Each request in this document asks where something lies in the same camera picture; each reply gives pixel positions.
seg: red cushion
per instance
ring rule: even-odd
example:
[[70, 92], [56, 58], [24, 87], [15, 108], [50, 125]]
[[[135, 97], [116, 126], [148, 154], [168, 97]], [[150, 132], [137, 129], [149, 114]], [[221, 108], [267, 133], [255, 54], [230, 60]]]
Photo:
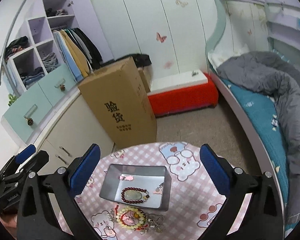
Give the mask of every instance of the red cushion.
[[208, 83], [149, 96], [155, 116], [173, 114], [218, 104], [218, 90], [210, 76]]

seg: blue gripper pad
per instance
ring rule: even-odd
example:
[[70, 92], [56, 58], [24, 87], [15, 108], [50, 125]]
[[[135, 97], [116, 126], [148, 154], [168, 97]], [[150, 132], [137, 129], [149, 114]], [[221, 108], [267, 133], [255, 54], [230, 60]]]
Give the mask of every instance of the blue gripper pad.
[[34, 154], [36, 148], [33, 144], [30, 144], [26, 149], [16, 156], [16, 164], [24, 163], [32, 154]]
[[230, 194], [230, 178], [218, 161], [218, 156], [209, 145], [204, 144], [200, 148], [200, 160], [208, 172], [219, 194], [226, 197]]
[[69, 181], [69, 195], [74, 198], [82, 193], [84, 186], [87, 184], [91, 174], [100, 161], [100, 148], [92, 144], [89, 150], [84, 154], [77, 169], [73, 172]]

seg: metal tray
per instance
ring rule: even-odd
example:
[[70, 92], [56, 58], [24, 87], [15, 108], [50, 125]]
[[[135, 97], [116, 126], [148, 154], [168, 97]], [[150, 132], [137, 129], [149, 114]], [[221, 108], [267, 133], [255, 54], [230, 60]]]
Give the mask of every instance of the metal tray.
[[[130, 175], [134, 178], [132, 181], [120, 180], [120, 176], [126, 177]], [[162, 194], [154, 194], [162, 183]], [[168, 211], [171, 176], [165, 166], [110, 164], [99, 196], [103, 199], [126, 205], [121, 199], [121, 192], [126, 187], [146, 189], [150, 195], [146, 202], [129, 204], [129, 206]]]

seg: necklace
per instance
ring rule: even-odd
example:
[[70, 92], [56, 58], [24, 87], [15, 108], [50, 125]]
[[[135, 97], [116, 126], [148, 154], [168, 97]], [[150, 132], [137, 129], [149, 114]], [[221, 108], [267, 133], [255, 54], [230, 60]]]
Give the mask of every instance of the necklace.
[[108, 212], [108, 218], [125, 229], [139, 231], [142, 235], [149, 229], [157, 233], [161, 233], [165, 229], [162, 215], [145, 213], [141, 209], [133, 207], [126, 207], [118, 212], [118, 207], [117, 205], [111, 212]]
[[128, 204], [140, 204], [146, 202], [148, 198], [150, 198], [149, 192], [142, 188], [126, 187], [121, 192], [122, 201]]

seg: drawer handle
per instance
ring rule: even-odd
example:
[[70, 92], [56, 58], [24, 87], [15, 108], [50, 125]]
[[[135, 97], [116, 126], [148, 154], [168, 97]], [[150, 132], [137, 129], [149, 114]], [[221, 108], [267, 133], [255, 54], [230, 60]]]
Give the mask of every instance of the drawer handle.
[[34, 121], [31, 118], [31, 115], [34, 113], [35, 110], [37, 110], [37, 105], [34, 104], [33, 106], [31, 106], [31, 108], [28, 110], [28, 112], [26, 112], [26, 114], [23, 116], [26, 120], [27, 120], [27, 124], [29, 126], [33, 126]]
[[60, 88], [64, 83], [66, 82], [66, 80], [64, 78], [60, 79], [56, 84], [55, 84], [55, 88]]
[[24, 118], [27, 120], [27, 124], [28, 124], [29, 126], [33, 126], [34, 121], [33, 121], [32, 118], [26, 118], [25, 116], [24, 116]]
[[62, 160], [64, 162], [64, 164], [68, 164], [64, 159], [62, 159], [59, 155], [55, 155], [58, 159]]
[[66, 91], [66, 86], [65, 86], [65, 85], [60, 85], [60, 90], [61, 90], [62, 92]]
[[69, 157], [72, 157], [71, 154], [70, 154], [66, 149], [64, 149], [62, 146], [59, 146], [59, 148], [60, 148], [61, 150], [64, 150], [65, 153], [66, 153]]

